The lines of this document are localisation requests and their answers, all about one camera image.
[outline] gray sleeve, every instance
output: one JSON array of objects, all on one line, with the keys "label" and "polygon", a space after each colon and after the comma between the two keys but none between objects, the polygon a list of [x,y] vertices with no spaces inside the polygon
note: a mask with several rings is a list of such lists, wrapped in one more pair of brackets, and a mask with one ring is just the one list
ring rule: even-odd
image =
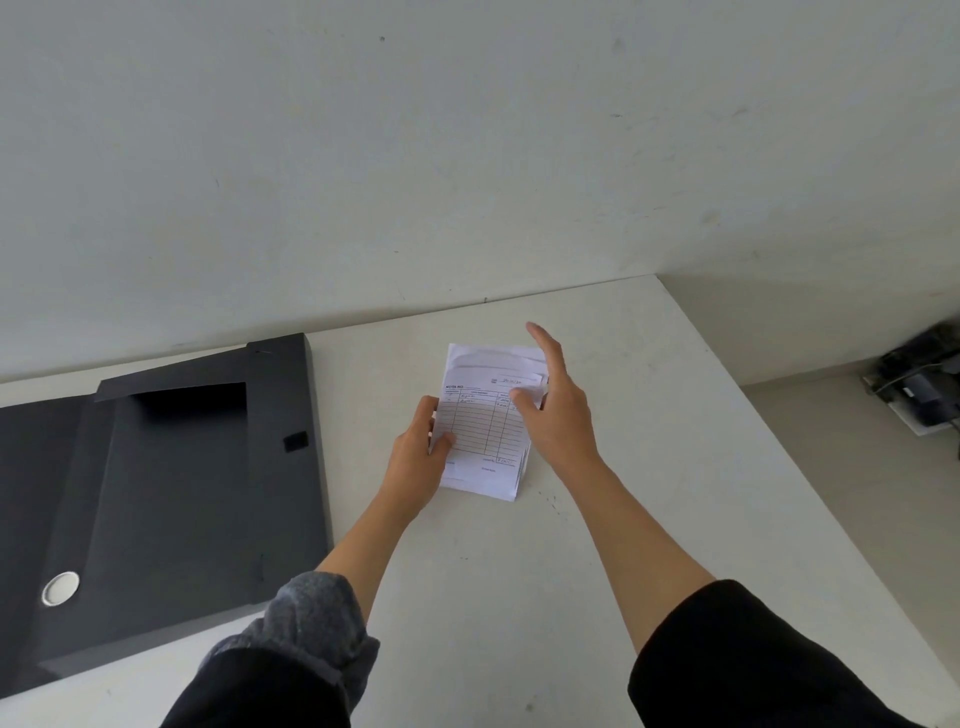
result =
[{"label": "gray sleeve", "polygon": [[214,645],[201,667],[216,654],[244,647],[270,649],[308,667],[338,686],[352,711],[380,642],[367,634],[349,582],[339,574],[310,571],[280,587],[262,618]]}]

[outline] white countertop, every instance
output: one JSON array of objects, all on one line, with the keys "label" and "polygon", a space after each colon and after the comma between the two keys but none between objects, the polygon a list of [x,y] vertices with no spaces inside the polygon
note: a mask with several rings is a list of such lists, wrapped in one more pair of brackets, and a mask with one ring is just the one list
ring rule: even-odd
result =
[{"label": "white countertop", "polygon": [[[334,537],[369,502],[447,344],[564,343],[600,449],[719,577],[932,724],[960,689],[653,277],[309,335]],[[180,357],[0,385],[0,405],[93,391]],[[0,701],[0,725],[153,726],[241,619]],[[383,644],[353,723],[623,726],[633,649],[589,534],[534,457],[514,503],[443,490],[404,535],[373,608]]]}]

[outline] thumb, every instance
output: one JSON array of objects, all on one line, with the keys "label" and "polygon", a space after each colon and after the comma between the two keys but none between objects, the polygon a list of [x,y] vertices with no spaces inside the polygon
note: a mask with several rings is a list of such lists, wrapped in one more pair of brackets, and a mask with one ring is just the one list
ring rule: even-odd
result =
[{"label": "thumb", "polygon": [[433,452],[431,454],[440,458],[441,460],[446,460],[446,457],[450,454],[450,451],[456,444],[457,436],[452,432],[445,432],[443,435],[441,435],[440,439],[434,443]]},{"label": "thumb", "polygon": [[533,417],[537,412],[537,406],[534,404],[533,398],[530,396],[530,393],[522,389],[512,389],[510,390],[510,399],[516,407],[516,411],[520,413],[520,417],[523,418],[523,421],[526,422],[530,417]]}]

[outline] black cable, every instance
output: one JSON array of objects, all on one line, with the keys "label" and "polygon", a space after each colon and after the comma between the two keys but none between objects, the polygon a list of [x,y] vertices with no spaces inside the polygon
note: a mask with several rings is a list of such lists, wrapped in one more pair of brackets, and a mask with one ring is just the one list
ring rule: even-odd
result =
[{"label": "black cable", "polygon": [[889,386],[891,386],[891,385],[893,385],[893,384],[896,384],[897,382],[903,381],[904,379],[908,379],[908,378],[912,377],[914,374],[916,374],[917,372],[922,372],[924,369],[929,369],[930,367],[939,367],[939,366],[941,366],[940,363],[936,363],[936,364],[924,364],[922,367],[917,367],[916,369],[911,369],[911,370],[910,370],[909,372],[907,372],[905,375],[900,375],[900,376],[898,376],[896,379],[891,379],[891,380],[888,381],[886,384],[884,384],[882,387],[879,387],[879,388],[877,388],[877,389],[872,389],[871,391],[872,391],[875,395],[878,395],[880,392],[882,392],[882,391],[883,391],[884,389],[886,389],[887,387],[889,387]]}]

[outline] printed form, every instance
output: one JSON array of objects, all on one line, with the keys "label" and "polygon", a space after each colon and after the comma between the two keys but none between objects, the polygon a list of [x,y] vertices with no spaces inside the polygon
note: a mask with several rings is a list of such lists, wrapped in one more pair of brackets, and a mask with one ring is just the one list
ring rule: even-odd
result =
[{"label": "printed form", "polygon": [[521,387],[540,406],[546,391],[543,352],[534,347],[451,344],[434,434],[457,436],[441,485],[503,500],[516,499],[530,436],[510,401]]}]

